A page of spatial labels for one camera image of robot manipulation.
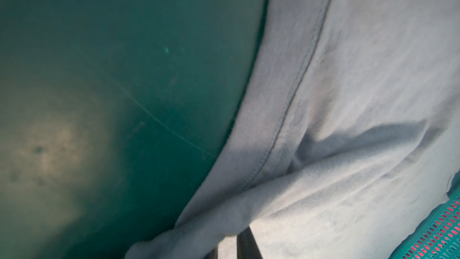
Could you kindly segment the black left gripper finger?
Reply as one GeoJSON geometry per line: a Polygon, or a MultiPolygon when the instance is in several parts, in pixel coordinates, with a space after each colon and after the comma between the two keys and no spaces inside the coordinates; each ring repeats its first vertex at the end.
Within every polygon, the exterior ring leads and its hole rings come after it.
{"type": "Polygon", "coordinates": [[[250,227],[237,236],[237,258],[262,259],[261,252],[257,246],[250,227]]]}

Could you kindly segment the grey t-shirt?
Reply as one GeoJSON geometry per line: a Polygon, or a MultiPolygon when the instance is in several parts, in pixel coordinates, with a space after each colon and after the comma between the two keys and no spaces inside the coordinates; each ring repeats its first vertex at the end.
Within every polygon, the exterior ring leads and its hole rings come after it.
{"type": "Polygon", "coordinates": [[[231,135],[175,228],[129,259],[386,259],[460,169],[460,0],[269,0],[231,135]]]}

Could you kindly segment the teal plastic basket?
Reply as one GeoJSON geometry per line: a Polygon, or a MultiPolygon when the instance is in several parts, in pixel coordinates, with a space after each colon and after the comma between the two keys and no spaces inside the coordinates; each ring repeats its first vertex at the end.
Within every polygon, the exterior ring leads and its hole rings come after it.
{"type": "Polygon", "coordinates": [[[373,229],[370,254],[378,259],[459,258],[459,168],[411,165],[391,183],[377,209],[363,220],[373,229]]]}

